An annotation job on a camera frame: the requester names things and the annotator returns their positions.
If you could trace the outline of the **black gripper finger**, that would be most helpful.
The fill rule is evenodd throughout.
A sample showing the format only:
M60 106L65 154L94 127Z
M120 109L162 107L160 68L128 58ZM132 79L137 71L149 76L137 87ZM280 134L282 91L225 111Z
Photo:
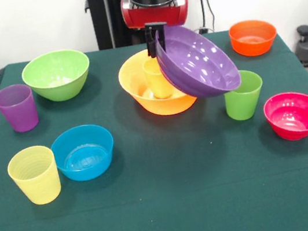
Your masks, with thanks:
M164 35L164 26L163 26L163 25L162 25L162 26L158 26L157 32L158 32L158 40L159 40L159 43L160 43L162 49L163 49L164 51L166 51L166 47L165 47L166 43L165 43L165 35Z
M149 27L145 29L145 40L148 56L151 58L156 57L155 38L153 37L152 29Z

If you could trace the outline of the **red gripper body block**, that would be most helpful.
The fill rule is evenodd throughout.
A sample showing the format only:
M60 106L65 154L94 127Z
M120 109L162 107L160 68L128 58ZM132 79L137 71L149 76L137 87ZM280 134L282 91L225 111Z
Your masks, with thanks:
M121 0L123 20L128 28L145 28L147 23L166 23L183 25L188 16L188 0L171 0L170 2L142 6L132 0Z

